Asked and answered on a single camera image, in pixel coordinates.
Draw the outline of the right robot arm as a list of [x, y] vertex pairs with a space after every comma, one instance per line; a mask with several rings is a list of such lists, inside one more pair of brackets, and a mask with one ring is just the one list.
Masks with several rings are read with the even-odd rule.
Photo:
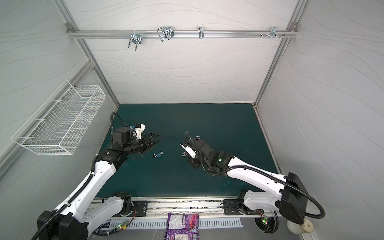
[[226, 176], [241, 180], [267, 193], [267, 197], [256, 197], [250, 190], [239, 196], [239, 211], [269, 210], [279, 212], [288, 221], [302, 225], [305, 218], [323, 219], [326, 216], [323, 206], [313, 198], [293, 174], [281, 175], [252, 166], [238, 157], [212, 149], [202, 139], [187, 140], [181, 143], [189, 163], [211, 176]]

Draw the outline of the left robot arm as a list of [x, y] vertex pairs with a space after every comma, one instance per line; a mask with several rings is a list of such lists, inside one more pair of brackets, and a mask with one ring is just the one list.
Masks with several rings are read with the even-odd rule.
[[128, 194], [108, 198], [101, 206], [87, 212], [88, 206], [121, 165], [132, 154], [145, 154], [162, 137], [153, 133], [141, 139], [126, 138], [123, 133], [113, 134], [108, 146], [91, 163], [91, 171], [75, 190], [53, 211], [44, 211], [37, 220], [34, 240], [86, 240], [108, 218], [129, 211]]

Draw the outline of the small blue padlock left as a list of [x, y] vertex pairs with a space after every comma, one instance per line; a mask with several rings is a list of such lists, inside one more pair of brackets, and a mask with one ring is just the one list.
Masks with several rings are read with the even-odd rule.
[[153, 158], [160, 158], [164, 153], [163, 152], [159, 152], [157, 154], [153, 154]]

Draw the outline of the green table mat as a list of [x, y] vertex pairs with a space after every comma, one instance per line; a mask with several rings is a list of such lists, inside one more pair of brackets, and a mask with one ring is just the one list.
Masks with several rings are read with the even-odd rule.
[[[276, 173], [273, 157], [251, 104], [125, 104], [115, 128], [144, 124], [146, 133], [163, 139], [148, 153], [131, 155], [105, 183], [98, 197], [124, 192], [133, 197], [237, 196], [257, 191], [243, 181], [210, 176], [182, 157], [185, 132], [200, 136], [211, 148]], [[163, 152], [160, 158], [153, 154]]]

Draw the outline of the purple snack bag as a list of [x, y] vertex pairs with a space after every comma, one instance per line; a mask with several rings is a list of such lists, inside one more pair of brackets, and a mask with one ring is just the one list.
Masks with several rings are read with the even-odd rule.
[[199, 240], [199, 214], [168, 214], [165, 240]]

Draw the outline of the black cooling fan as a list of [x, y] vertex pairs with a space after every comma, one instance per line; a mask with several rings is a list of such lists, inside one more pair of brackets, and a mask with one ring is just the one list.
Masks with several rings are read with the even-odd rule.
[[262, 216], [255, 218], [256, 226], [264, 234], [274, 234], [279, 228], [279, 218], [278, 216], [268, 217]]

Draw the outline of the metal hook clamp left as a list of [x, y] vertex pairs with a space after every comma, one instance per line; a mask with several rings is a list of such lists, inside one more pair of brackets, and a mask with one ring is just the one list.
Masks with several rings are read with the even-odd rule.
[[131, 34], [129, 43], [128, 43], [128, 48], [131, 46], [135, 46], [135, 51], [137, 51], [138, 46], [142, 44], [142, 37], [136, 33]]

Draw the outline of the metal hook clamp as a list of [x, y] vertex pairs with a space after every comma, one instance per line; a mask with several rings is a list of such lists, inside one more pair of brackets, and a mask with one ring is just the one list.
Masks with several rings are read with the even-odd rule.
[[135, 51], [137, 51], [138, 46], [142, 44], [142, 37], [136, 33], [131, 34], [129, 43], [128, 43], [128, 48], [131, 46], [135, 46]]
[[160, 27], [157, 29], [157, 33], [161, 42], [164, 42], [165, 39], [170, 40], [175, 35], [172, 27]]
[[270, 32], [267, 34], [260, 34], [262, 38], [269, 38], [269, 39], [281, 39], [285, 38], [286, 34], [281, 34], [278, 32], [278, 29], [276, 27], [272, 27]]

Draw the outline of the metal hook clamp middle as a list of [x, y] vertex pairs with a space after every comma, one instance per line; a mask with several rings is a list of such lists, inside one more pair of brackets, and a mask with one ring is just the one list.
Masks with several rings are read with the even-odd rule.
[[161, 42], [164, 42], [165, 39], [170, 40], [175, 35], [172, 27], [160, 27], [157, 29], [157, 33]]

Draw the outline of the metal hook clamp right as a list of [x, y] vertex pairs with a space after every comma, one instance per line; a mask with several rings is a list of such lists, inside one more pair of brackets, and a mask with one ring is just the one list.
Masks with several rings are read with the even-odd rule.
[[281, 39], [285, 38], [286, 34], [281, 34], [278, 32], [278, 29], [276, 27], [272, 27], [270, 32], [267, 34], [260, 34], [262, 38], [269, 38], [269, 39]]

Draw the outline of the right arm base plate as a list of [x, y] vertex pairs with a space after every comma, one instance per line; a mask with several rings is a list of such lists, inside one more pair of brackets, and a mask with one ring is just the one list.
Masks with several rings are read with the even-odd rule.
[[240, 201], [233, 199], [225, 199], [220, 204], [220, 208], [224, 210], [226, 216], [247, 215], [250, 210]]

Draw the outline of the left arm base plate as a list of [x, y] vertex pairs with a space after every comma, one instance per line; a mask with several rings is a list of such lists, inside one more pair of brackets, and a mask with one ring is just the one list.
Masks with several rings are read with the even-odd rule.
[[118, 213], [119, 217], [145, 217], [147, 214], [148, 201], [130, 201], [122, 211]]

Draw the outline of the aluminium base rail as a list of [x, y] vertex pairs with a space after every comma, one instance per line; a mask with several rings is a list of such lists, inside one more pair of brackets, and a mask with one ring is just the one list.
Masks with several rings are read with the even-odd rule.
[[146, 218], [161, 219], [168, 213], [199, 214], [203, 218], [225, 217], [220, 204], [226, 199], [237, 199], [237, 196], [219, 197], [132, 197], [132, 201], [147, 201]]

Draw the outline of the aluminium top rail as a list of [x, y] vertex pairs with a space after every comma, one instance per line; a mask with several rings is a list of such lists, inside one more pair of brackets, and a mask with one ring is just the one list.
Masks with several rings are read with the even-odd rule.
[[[204, 39], [256, 39], [262, 38], [260, 34], [267, 34], [270, 30], [206, 30], [204, 29]], [[278, 30], [281, 34], [286, 34], [285, 38], [295, 38], [299, 34], [297, 31]], [[142, 39], [159, 39], [156, 30], [154, 31], [76, 31], [68, 32], [71, 39], [129, 39], [131, 34], [136, 33]], [[199, 39], [198, 30], [174, 30], [173, 39]]]

